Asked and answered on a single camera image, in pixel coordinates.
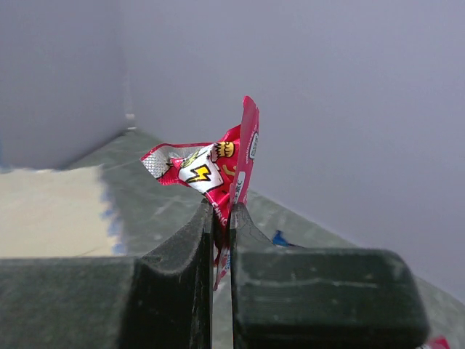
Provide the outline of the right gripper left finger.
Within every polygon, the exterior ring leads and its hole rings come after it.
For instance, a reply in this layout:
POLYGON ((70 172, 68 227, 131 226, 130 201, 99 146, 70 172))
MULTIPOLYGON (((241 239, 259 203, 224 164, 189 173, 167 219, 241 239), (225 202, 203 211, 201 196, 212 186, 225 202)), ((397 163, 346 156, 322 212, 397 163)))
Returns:
POLYGON ((210 348, 214 214, 141 257, 1 261, 3 348, 210 348))

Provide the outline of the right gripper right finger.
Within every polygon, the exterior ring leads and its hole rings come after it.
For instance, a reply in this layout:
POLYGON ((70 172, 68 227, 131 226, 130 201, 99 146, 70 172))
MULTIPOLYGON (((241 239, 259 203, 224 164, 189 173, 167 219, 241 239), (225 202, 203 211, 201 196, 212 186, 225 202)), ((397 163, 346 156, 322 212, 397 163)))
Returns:
POLYGON ((413 274, 384 249, 276 246, 236 205, 235 348, 417 348, 430 333, 413 274))

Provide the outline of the blue fruit candy bag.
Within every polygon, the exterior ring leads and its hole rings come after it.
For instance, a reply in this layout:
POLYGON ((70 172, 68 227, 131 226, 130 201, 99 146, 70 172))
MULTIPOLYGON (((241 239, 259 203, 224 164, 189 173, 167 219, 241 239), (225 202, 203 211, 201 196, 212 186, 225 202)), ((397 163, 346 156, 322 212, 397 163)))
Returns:
POLYGON ((272 237, 272 243, 276 246, 281 247, 298 247, 301 248, 299 245, 292 244, 289 242, 283 235, 283 231, 276 230, 275 235, 272 237))

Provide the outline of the blue checkered paper bag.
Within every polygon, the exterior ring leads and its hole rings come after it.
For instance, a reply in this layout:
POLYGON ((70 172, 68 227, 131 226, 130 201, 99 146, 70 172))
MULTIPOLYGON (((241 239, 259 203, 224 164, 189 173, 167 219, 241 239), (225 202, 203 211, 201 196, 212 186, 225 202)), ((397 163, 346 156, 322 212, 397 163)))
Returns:
POLYGON ((1 168, 1 257, 126 253, 120 210, 101 166, 1 168))

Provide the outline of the small red candy sachet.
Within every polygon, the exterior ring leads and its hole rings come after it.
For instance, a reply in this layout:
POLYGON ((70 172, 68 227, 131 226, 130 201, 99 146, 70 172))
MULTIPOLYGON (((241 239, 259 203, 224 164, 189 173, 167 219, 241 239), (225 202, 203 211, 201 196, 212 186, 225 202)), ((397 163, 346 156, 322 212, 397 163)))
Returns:
POLYGON ((213 207, 219 224, 215 289, 230 268, 230 215, 234 205, 247 201, 258 137, 259 109, 245 96, 241 123, 215 143, 162 143, 140 159, 160 184, 192 188, 213 207))

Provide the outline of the red sweet chilli packet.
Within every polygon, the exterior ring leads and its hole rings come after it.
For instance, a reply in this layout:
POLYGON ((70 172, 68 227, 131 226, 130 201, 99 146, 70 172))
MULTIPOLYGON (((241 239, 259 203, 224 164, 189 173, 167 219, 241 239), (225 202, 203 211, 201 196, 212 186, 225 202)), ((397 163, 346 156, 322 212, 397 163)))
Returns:
POLYGON ((430 339, 420 349, 450 349, 447 339, 443 336, 430 339))

